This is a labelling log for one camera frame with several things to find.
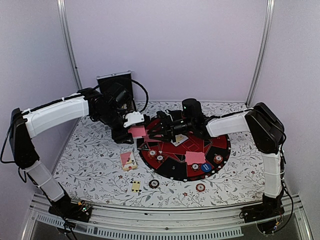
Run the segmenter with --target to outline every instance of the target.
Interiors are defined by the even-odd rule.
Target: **cable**
[[[286,158],[285,158],[283,147],[284,147],[285,141],[287,140],[287,135],[285,134],[285,132],[280,127],[278,127],[272,121],[270,121],[268,118],[266,118],[261,111],[259,111],[257,109],[253,109],[253,111],[256,111],[257,113],[259,113],[264,120],[268,121],[272,126],[274,126],[276,129],[278,129],[280,131],[280,133],[283,135],[283,141],[282,141],[281,146],[280,146],[280,153],[281,153],[281,157],[282,157],[284,163],[286,164],[287,162],[286,162]]]
[[[22,177],[21,173],[20,173],[20,170],[21,168],[18,167],[18,174],[19,174],[19,177],[21,178],[21,180],[26,184],[27,183],[27,174],[26,174],[26,171],[23,171],[24,172],[24,178]]]
[[[61,99],[58,99],[58,100],[54,100],[54,101],[51,101],[49,103],[43,104],[41,106],[37,106],[35,108],[32,108],[32,109],[24,112],[22,115],[26,115],[26,114],[29,114],[31,112],[34,112],[34,111],[49,107],[49,106],[51,106],[53,104],[57,104],[57,103],[60,103],[60,102],[66,101],[66,100],[70,100],[70,99],[75,99],[75,98],[78,98],[78,97],[81,97],[81,96],[83,96],[83,95],[82,94],[77,94],[77,95],[73,95],[73,96],[67,96],[67,97],[64,97],[64,98],[61,98]]]
[[[141,112],[143,112],[144,110],[146,110],[147,106],[148,106],[148,102],[149,102],[149,94],[148,94],[148,91],[145,89],[145,87],[139,83],[138,81],[136,80],[133,80],[133,79],[129,79],[129,78],[125,78],[125,77],[122,77],[120,76],[119,77],[120,79],[123,79],[123,80],[127,80],[127,81],[130,81],[130,82],[133,82],[134,84],[137,84],[145,93],[145,104],[144,104],[144,107],[143,109],[141,110]]]
[[[49,203],[50,203],[51,206],[54,208],[54,210],[56,211],[56,213],[59,214],[60,218],[62,218],[62,220],[64,221],[64,230],[67,230],[67,227],[68,227],[68,228],[70,229],[70,232],[71,232],[74,240],[78,240],[77,237],[76,237],[76,235],[75,235],[75,233],[74,233],[74,231],[72,230],[72,227],[69,225],[69,222],[68,222],[67,218],[63,216],[63,214],[55,207],[54,204],[52,204],[51,199],[48,197],[48,195],[45,193],[45,191],[44,191],[41,187],[39,187],[39,188],[42,190],[42,192],[43,192],[43,194],[45,195],[46,199],[49,201]],[[66,236],[69,240],[72,240],[72,239],[68,236],[68,233],[66,233],[65,236]]]
[[[275,231],[275,233],[281,231],[281,230],[289,223],[292,215],[294,214],[294,200],[293,200],[292,196],[290,195],[289,191],[287,190],[287,186],[285,185],[285,182],[284,182],[284,181],[282,181],[282,187],[283,187],[283,190],[285,191],[285,193],[288,195],[288,197],[289,197],[290,200],[291,200],[291,213],[290,213],[290,216],[289,216],[288,220],[285,222],[285,224],[282,225],[281,228],[278,228],[278,229]]]
[[[0,162],[3,163],[3,164],[13,164],[13,163],[15,163],[15,161],[3,161],[2,158],[3,158],[4,152],[5,152],[6,144],[7,144],[8,137],[9,137],[9,134],[10,134],[10,132],[11,132],[11,129],[13,128],[13,126],[15,125],[15,123],[16,123],[16,121],[19,119],[19,117],[20,117],[20,116],[17,116],[17,117],[12,121],[12,123],[11,123],[10,126],[9,126],[8,131],[6,132],[5,139],[4,139],[4,143],[3,143],[3,145],[2,145],[1,154],[0,154]]]

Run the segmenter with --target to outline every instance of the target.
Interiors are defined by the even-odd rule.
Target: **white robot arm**
[[[145,116],[137,111],[123,114],[125,110],[122,106],[130,98],[125,88],[119,90],[117,95],[101,94],[93,88],[86,88],[34,109],[20,111],[17,108],[12,111],[9,142],[14,162],[46,194],[52,204],[49,210],[52,214],[86,222],[91,212],[86,204],[77,206],[71,203],[66,191],[41,162],[31,139],[67,121],[90,116],[91,120],[110,126],[116,143],[133,144],[128,127],[144,122]]]
[[[148,131],[149,137],[175,142],[176,135],[188,132],[201,139],[250,132],[262,155],[265,187],[262,204],[244,207],[240,217],[246,222],[252,222],[283,214],[281,198],[284,194],[282,183],[285,159],[282,145],[286,137],[283,124],[272,111],[264,103],[258,103],[240,112],[207,117],[202,113],[200,102],[194,98],[185,99],[182,107],[182,114],[181,111],[167,111],[167,114],[157,112],[160,122]]]

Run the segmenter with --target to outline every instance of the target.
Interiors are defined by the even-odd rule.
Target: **table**
[[[137,109],[144,103],[137,102]],[[202,102],[205,115],[223,115],[246,109],[243,103]],[[181,110],[180,102],[152,101],[145,114],[153,117],[159,110]],[[111,130],[100,122],[82,118],[65,147],[54,171],[54,178],[74,199],[152,208],[196,208],[229,206],[260,201],[264,192],[264,165],[248,132],[229,134],[231,154],[216,174],[197,181],[176,181],[154,173],[142,161],[135,144],[116,144]],[[122,170],[120,154],[133,151],[138,168]],[[131,193],[131,180],[141,182],[141,194]],[[157,179],[158,188],[149,187]],[[196,185],[205,185],[198,192]]]

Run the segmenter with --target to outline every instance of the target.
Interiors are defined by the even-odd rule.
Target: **white wall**
[[[320,239],[320,1],[275,1],[257,102],[284,123],[285,177]]]
[[[0,0],[0,143],[11,111],[48,103],[76,91],[61,31],[56,0]],[[33,140],[52,170],[73,123]],[[7,145],[5,161],[12,161]],[[18,240],[35,187],[23,183],[14,164],[0,164],[0,239]]]
[[[151,100],[245,102],[267,1],[68,0],[81,81],[127,70]],[[139,91],[136,99],[144,99]]]

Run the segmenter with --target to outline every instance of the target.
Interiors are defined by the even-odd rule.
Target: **blue poker chip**
[[[204,163],[201,165],[201,170],[204,171],[205,173],[210,172],[211,169],[212,169],[212,167],[209,163]]]

